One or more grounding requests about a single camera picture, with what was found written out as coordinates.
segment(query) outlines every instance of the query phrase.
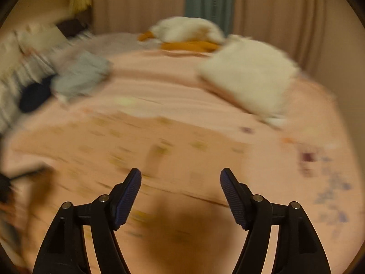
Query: navy blue garment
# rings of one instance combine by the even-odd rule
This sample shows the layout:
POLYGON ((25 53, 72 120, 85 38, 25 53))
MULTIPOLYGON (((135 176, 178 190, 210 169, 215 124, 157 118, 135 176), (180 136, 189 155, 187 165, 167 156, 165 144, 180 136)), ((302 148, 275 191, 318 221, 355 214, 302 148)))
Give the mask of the navy blue garment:
POLYGON ((32 83, 21 93, 19 109, 23 113, 33 112, 52 96, 51 80, 57 74, 47 76, 41 83, 32 83))

